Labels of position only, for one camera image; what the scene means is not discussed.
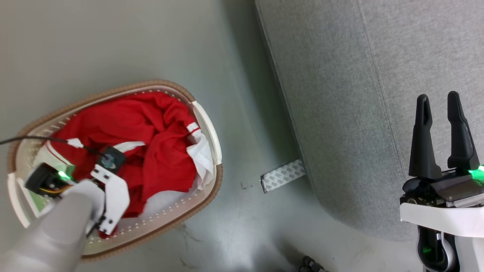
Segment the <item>green led light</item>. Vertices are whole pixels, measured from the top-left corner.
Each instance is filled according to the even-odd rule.
[[[484,166],[479,166],[476,170],[469,170],[469,173],[479,186],[484,186]]]
[[[63,181],[72,180],[72,178],[69,177],[64,171],[59,171],[59,176]]]

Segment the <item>laundry basket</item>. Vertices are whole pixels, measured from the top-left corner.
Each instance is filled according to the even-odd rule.
[[[205,208],[217,195],[222,183],[222,152],[217,133],[210,118],[195,98],[182,86],[166,81],[153,80],[116,88],[94,94],[82,101],[61,108],[39,118],[22,129],[18,136],[50,136],[61,129],[78,111],[117,97],[146,92],[165,93],[185,103],[193,113],[202,132],[210,144],[213,158],[214,179],[204,190],[192,190],[184,194],[170,206],[153,214],[143,214],[129,219],[129,225],[119,225],[118,230],[103,240],[96,232],[88,237],[82,259],[93,261],[123,252],[147,242],[181,224]],[[33,160],[44,144],[42,140],[14,142],[8,153],[8,192],[15,213],[22,225],[27,228],[47,204],[48,199],[24,188],[24,182],[34,169]]]

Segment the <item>fabric upholstery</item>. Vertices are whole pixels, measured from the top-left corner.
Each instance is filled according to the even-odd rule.
[[[257,0],[257,12],[322,206],[368,235],[415,237],[399,220],[399,197],[417,96],[430,98],[442,169],[450,91],[484,157],[484,2]]]

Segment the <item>red clothing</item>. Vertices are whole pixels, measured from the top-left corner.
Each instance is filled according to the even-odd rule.
[[[126,161],[117,173],[127,182],[130,194],[124,217],[136,217],[154,194],[188,192],[192,187],[197,171],[186,148],[192,145],[187,126],[193,122],[185,104],[164,93],[148,92],[90,106],[53,137],[79,138],[85,146],[99,151],[123,142],[146,143],[125,153]],[[76,180],[91,177],[95,154],[59,142],[51,144],[76,166]]]

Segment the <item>tape strip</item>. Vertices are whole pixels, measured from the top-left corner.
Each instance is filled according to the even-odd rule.
[[[297,159],[260,176],[260,183],[264,192],[268,193],[304,175],[304,164],[301,159]]]

